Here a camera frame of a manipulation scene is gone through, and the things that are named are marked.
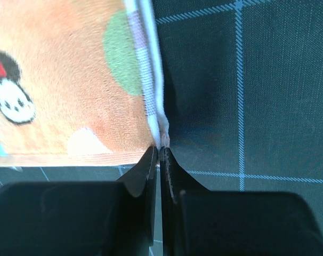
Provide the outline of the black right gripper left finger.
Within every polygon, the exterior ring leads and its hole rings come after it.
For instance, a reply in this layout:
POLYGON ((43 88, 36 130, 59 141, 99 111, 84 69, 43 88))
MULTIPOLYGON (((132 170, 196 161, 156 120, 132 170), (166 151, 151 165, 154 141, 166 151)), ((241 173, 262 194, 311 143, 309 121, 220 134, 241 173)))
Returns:
POLYGON ((0 188, 0 255, 148 255, 158 151, 115 181, 14 182, 0 188))

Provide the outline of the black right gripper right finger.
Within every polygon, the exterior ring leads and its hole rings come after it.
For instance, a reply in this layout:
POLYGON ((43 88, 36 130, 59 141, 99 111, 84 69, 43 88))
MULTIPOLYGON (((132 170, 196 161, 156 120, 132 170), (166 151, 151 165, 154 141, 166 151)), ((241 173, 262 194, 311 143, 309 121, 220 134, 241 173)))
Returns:
POLYGON ((160 150, 164 255, 323 255, 306 201, 288 192, 211 191, 160 150))

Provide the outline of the orange patterned towel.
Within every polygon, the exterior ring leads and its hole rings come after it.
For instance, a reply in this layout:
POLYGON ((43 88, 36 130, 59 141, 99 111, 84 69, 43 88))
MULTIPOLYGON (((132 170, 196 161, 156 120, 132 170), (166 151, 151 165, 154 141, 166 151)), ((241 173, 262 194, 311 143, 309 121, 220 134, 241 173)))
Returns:
POLYGON ((151 1, 0 1, 0 167, 134 164, 168 130, 151 1))

